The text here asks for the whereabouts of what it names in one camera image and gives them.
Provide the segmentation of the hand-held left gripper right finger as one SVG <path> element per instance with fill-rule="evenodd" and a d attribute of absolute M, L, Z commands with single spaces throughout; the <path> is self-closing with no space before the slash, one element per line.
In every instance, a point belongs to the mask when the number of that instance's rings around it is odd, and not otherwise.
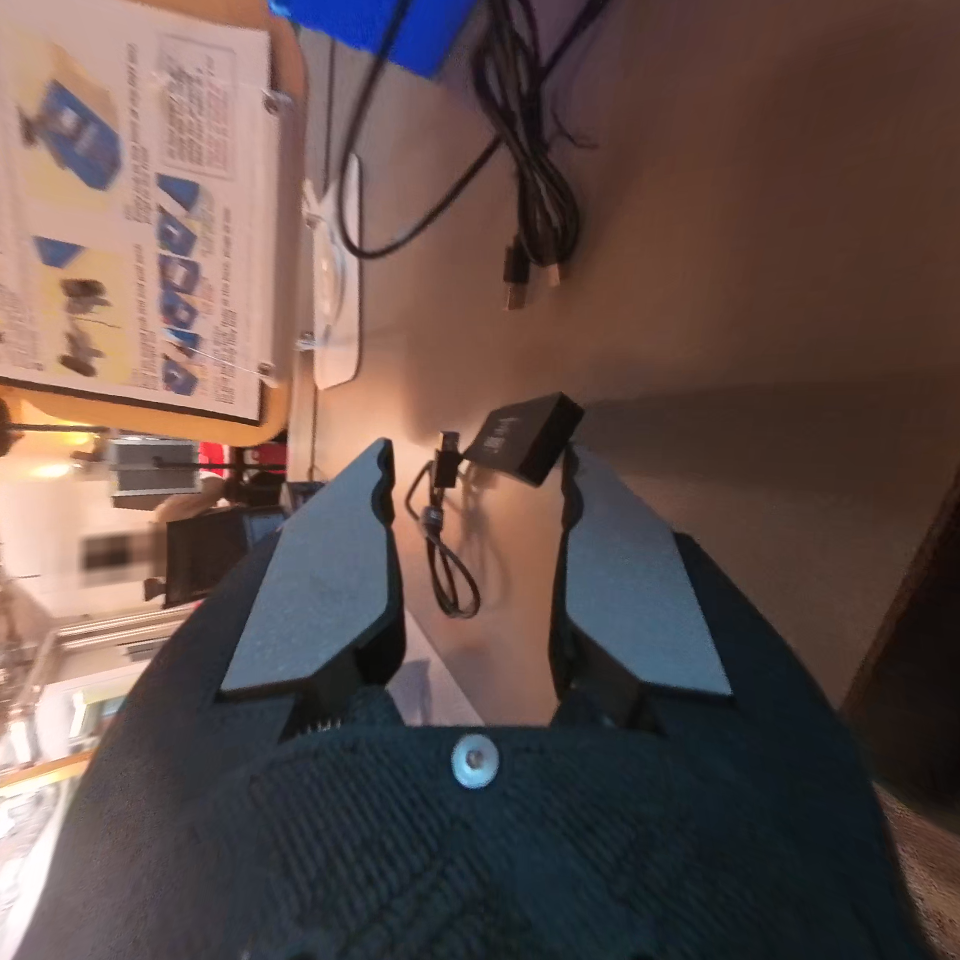
<path fill-rule="evenodd" d="M 549 666 L 603 710 L 637 710 L 649 693 L 726 704 L 734 691 L 676 536 L 586 448 L 566 451 Z"/>

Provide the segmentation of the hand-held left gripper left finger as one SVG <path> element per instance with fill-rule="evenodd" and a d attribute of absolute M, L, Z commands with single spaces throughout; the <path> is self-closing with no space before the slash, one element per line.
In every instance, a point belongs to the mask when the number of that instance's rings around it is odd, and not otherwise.
<path fill-rule="evenodd" d="M 350 697 L 406 653 L 393 444 L 378 438 L 283 523 L 224 697 Z"/>

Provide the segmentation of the blue plastic bin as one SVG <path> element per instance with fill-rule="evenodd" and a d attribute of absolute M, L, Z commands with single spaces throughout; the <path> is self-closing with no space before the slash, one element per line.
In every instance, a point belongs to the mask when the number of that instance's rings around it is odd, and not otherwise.
<path fill-rule="evenodd" d="M 432 78 L 450 54 L 476 1 L 270 1 L 270 10 L 306 30 Z"/>

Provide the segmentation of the black usb hub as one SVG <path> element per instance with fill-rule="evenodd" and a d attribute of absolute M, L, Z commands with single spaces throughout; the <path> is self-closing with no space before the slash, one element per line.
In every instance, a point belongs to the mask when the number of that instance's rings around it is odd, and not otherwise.
<path fill-rule="evenodd" d="M 462 460 L 539 488 L 584 415 L 585 409 L 561 391 L 502 406 L 486 417 Z"/>

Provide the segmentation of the white stand base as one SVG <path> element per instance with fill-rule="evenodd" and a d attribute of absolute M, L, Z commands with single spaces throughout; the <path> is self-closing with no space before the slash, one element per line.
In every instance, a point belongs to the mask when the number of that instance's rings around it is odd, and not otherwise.
<path fill-rule="evenodd" d="M 362 348 L 362 262 L 347 248 L 344 223 L 355 239 L 362 228 L 362 166 L 351 153 L 346 173 L 321 198 L 310 179 L 301 189 L 301 216 L 309 250 L 312 327 L 302 342 L 313 354 L 319 391 L 356 378 Z"/>

